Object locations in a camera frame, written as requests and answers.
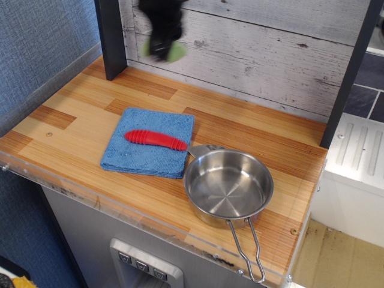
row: green object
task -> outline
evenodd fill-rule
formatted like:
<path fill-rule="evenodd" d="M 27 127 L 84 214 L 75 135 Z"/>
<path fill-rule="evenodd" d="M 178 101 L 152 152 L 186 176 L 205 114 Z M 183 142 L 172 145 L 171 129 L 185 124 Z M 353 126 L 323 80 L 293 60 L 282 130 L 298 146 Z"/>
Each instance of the green object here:
<path fill-rule="evenodd" d="M 142 47 L 142 51 L 145 57 L 150 57 L 151 54 L 149 54 L 149 40 L 145 41 Z M 173 63 L 177 60 L 180 60 L 187 54 L 187 49 L 177 41 L 174 41 L 172 43 L 172 46 L 169 50 L 167 62 Z"/>

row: yellow object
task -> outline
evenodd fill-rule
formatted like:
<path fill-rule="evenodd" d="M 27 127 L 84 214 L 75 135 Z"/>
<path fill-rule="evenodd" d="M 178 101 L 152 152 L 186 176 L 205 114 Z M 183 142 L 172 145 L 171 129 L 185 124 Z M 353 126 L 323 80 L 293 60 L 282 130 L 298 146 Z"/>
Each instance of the yellow object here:
<path fill-rule="evenodd" d="M 15 288 L 37 288 L 37 286 L 25 278 L 25 276 L 21 278 L 13 278 L 12 282 Z"/>

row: metal pot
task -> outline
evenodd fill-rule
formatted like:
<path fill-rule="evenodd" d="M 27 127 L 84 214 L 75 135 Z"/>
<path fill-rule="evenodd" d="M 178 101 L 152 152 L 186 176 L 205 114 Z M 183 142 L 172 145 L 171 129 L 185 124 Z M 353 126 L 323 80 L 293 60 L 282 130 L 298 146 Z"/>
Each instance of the metal pot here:
<path fill-rule="evenodd" d="M 260 245 L 252 222 L 269 203 L 273 180 L 269 170 L 250 154 L 232 149 L 212 150 L 195 159 L 184 173 L 184 188 L 195 214 L 205 223 L 230 228 L 240 255 L 255 283 L 265 280 Z M 251 263 L 242 252 L 235 229 L 251 227 L 256 244 L 256 262 L 262 279 L 253 277 Z"/>

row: pan rim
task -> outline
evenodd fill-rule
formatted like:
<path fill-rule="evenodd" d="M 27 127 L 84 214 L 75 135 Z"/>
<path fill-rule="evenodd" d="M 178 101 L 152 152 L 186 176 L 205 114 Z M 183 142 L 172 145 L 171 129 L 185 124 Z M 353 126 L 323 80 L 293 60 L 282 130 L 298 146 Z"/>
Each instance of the pan rim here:
<path fill-rule="evenodd" d="M 253 212 L 251 213 L 248 213 L 248 214 L 245 214 L 245 215 L 241 215 L 241 216 L 222 216 L 222 215 L 217 215 L 215 213 L 211 213 L 205 209 L 203 209 L 202 207 L 200 207 L 200 205 L 198 205 L 194 199 L 193 199 L 193 196 L 191 195 L 189 189 L 187 189 L 187 179 L 188 179 L 188 175 L 189 175 L 189 171 L 195 166 L 197 165 L 196 163 L 199 163 L 201 162 L 202 158 L 204 157 L 210 157 L 212 154 L 218 154 L 218 153 L 234 153 L 234 154 L 241 154 L 243 156 L 246 156 L 248 157 L 249 159 L 251 159 L 252 161 L 256 162 L 264 171 L 265 171 L 265 174 L 266 174 L 266 177 L 269 179 L 270 181 L 270 193 L 268 193 L 268 196 L 266 197 L 265 201 L 259 206 L 257 207 Z M 273 195 L 273 192 L 274 192 L 274 182 L 273 182 L 273 178 L 272 178 L 272 175 L 270 173 L 270 171 L 268 170 L 268 168 L 264 165 L 264 163 L 262 163 L 259 159 L 257 159 L 255 156 L 249 154 L 249 153 L 246 153 L 244 151 L 240 151 L 240 150 L 235 150 L 235 149 L 218 149 L 218 150 L 212 150 L 212 151 L 209 151 L 197 158 L 195 158 L 190 164 L 189 166 L 187 167 L 187 169 L 185 170 L 185 173 L 184 173 L 184 178 L 183 178 L 183 183 L 184 183 L 184 190 L 185 190 L 185 193 L 187 194 L 187 197 L 190 201 L 190 203 L 192 205 L 194 205 L 195 208 L 197 208 L 198 210 L 200 210 L 201 212 L 203 212 L 204 214 L 207 214 L 207 215 L 210 215 L 212 217 L 215 217 L 215 218 L 219 218 L 219 219 L 223 219 L 223 220 L 243 220 L 243 219 L 246 219 L 246 218 L 250 218 L 256 214 L 258 214 L 259 212 L 261 212 L 262 210 L 265 209 L 265 207 L 268 205 L 268 203 L 271 201 L 272 199 L 272 195 Z"/>

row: screw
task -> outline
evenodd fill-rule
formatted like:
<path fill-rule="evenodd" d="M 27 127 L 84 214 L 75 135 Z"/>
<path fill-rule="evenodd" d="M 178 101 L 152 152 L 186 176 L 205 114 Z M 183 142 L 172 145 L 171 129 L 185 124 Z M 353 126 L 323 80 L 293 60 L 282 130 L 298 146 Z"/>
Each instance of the screw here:
<path fill-rule="evenodd" d="M 298 231 L 296 228 L 292 228 L 292 229 L 290 230 L 290 233 L 291 233 L 292 235 L 297 235 L 297 234 L 299 233 L 299 231 Z"/>

